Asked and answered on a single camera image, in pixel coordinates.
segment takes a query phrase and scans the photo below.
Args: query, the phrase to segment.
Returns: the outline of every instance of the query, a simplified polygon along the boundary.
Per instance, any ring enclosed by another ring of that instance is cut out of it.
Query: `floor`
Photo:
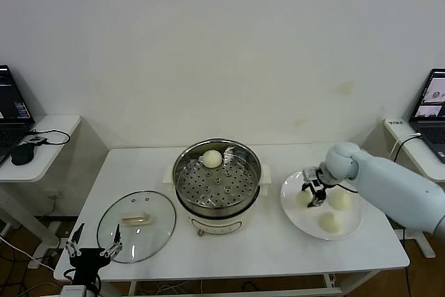
[[[74,220],[64,221],[58,231],[58,236],[67,236],[72,227]],[[32,253],[38,245],[38,239],[33,236],[27,229],[21,227],[18,230],[11,230],[6,236],[7,240],[13,245]],[[412,297],[427,296],[439,297],[445,296],[445,243],[440,244],[433,238],[429,238],[437,257],[435,259],[425,259],[417,248],[415,242],[407,241],[406,249],[411,259],[409,267],[410,285]],[[15,252],[17,261],[26,260],[26,256]],[[55,266],[59,255],[54,253],[54,257],[44,259],[49,266]],[[0,244],[0,256],[13,259],[14,254],[9,246],[5,243]],[[39,268],[38,270],[26,270],[27,262],[10,262],[0,257],[0,297],[16,297],[37,284],[42,283],[39,287],[32,289],[22,296],[40,297],[44,295],[58,294],[60,289],[53,284],[59,286],[64,283],[58,282],[52,278],[51,272],[47,268]],[[344,280],[347,275],[338,275],[337,280]],[[156,294],[159,287],[166,284],[176,285],[183,282],[141,282],[138,284],[137,294]],[[129,283],[116,282],[114,285],[122,292],[127,294]],[[202,282],[202,290],[204,293],[214,292],[235,292],[235,291],[255,291],[260,290],[276,290],[276,289],[297,289],[322,287],[323,279],[321,276],[307,277],[285,277],[285,278],[251,278],[251,279],[232,279],[232,280],[204,280]],[[166,294],[199,294],[201,291],[200,281],[190,281],[180,287],[175,288],[176,291],[169,289],[164,291]],[[356,289],[348,295],[348,297],[406,297],[408,296],[405,270],[388,271],[376,275],[366,284]]]

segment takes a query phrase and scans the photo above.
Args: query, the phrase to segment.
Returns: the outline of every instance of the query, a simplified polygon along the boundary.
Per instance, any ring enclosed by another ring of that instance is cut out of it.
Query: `computer mouse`
[[[16,146],[11,151],[11,162],[14,165],[20,166],[33,160],[34,147],[35,144],[33,143],[24,143]]]

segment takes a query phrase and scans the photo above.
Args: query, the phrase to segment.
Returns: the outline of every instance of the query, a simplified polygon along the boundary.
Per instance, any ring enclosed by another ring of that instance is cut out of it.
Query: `lid handle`
[[[152,222],[152,217],[146,212],[128,213],[122,215],[122,224],[126,226],[146,225]]]

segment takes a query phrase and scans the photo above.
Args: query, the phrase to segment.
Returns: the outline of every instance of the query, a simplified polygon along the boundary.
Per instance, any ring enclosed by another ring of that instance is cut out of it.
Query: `laptop screen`
[[[0,122],[29,119],[31,119],[31,115],[9,69],[0,66]]]
[[[445,120],[445,69],[432,70],[413,120]]]

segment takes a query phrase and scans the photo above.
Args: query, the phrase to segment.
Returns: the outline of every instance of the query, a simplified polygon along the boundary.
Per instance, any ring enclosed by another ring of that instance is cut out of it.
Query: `pot lid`
[[[108,248],[120,224],[122,250],[114,261],[139,262],[164,247],[175,223],[175,208],[167,197],[156,191],[131,193],[105,212],[97,228],[97,243],[99,247]]]

